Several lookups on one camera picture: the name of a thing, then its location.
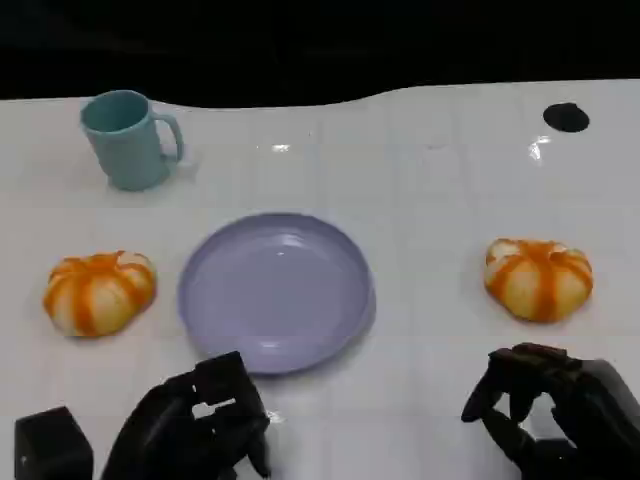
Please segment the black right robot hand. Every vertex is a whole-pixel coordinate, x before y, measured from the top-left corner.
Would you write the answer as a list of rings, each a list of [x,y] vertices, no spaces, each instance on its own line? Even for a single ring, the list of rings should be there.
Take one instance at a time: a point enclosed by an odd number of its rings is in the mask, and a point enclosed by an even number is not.
[[[561,438],[536,439],[520,426],[543,394]],[[495,350],[461,419],[481,421],[524,479],[639,476],[639,402],[602,359],[534,343]]]

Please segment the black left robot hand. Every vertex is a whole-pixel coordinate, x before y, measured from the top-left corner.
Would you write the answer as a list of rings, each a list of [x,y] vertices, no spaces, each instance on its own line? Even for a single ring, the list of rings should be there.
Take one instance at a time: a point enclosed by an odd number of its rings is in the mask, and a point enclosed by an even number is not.
[[[195,365],[153,387],[120,430],[103,479],[235,479],[248,459],[272,476],[270,420],[239,352]]]

